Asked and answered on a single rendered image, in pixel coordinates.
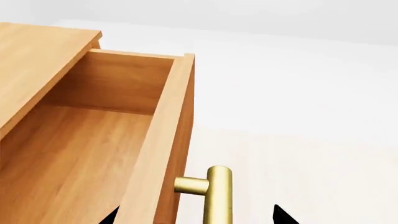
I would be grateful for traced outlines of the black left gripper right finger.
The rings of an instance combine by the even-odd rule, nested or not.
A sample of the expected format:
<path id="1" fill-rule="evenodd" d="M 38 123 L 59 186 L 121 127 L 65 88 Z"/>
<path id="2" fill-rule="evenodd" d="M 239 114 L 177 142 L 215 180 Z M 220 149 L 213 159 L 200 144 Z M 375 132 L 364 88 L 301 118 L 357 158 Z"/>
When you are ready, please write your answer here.
<path id="1" fill-rule="evenodd" d="M 299 224 L 299 222 L 278 205 L 274 205 L 273 222 L 274 224 Z"/>

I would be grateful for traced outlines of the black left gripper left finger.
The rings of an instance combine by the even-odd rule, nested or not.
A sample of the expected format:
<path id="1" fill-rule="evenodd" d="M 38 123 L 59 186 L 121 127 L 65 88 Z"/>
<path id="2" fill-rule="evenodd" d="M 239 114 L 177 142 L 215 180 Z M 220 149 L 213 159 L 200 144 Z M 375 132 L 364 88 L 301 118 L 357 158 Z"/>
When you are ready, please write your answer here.
<path id="1" fill-rule="evenodd" d="M 114 224 L 114 219 L 116 218 L 117 212 L 119 207 L 115 208 L 108 216 L 106 216 L 102 221 L 101 224 Z"/>

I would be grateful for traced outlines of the brass drawer handle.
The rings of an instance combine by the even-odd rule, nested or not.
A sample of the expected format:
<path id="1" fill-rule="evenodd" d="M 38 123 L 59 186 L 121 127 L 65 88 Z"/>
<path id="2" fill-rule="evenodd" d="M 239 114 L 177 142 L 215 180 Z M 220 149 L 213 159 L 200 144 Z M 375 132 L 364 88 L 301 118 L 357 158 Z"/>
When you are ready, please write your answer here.
<path id="1" fill-rule="evenodd" d="M 212 166 L 205 179 L 176 177 L 174 192 L 204 196 L 203 224 L 233 224 L 233 173 Z"/>

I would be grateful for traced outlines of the wooden drawer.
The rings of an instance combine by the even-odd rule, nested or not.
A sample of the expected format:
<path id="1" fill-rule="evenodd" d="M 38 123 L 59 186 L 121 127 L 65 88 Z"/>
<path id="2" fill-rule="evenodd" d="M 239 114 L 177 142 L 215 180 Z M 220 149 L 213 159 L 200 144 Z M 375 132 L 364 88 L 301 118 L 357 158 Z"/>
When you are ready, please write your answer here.
<path id="1" fill-rule="evenodd" d="M 0 224 L 175 224 L 195 56 L 87 52 L 0 135 Z"/>

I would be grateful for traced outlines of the wooden cabinet top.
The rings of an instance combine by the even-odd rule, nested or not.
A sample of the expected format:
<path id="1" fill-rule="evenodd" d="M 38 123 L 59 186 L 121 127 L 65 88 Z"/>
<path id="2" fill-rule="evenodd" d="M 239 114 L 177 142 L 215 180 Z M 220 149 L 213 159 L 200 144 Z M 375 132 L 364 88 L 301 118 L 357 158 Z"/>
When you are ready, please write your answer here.
<path id="1" fill-rule="evenodd" d="M 0 22 L 0 141 L 101 37 L 98 30 Z"/>

